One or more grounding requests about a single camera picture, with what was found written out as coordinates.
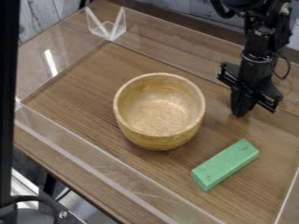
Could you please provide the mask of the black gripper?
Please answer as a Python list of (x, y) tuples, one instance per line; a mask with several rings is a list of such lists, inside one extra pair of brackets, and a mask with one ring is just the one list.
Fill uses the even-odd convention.
[(257, 58), (242, 54), (241, 64), (221, 63), (218, 79), (231, 89), (231, 111), (243, 117), (257, 105), (277, 112), (283, 95), (273, 82), (277, 56)]

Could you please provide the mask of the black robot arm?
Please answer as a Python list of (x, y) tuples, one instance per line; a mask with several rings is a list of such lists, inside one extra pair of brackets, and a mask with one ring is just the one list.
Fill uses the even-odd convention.
[(242, 117), (259, 105), (275, 112), (283, 94), (273, 79), (293, 35), (292, 0), (210, 0), (223, 18), (245, 18), (246, 44), (238, 65), (221, 64), (218, 79), (231, 89), (231, 111)]

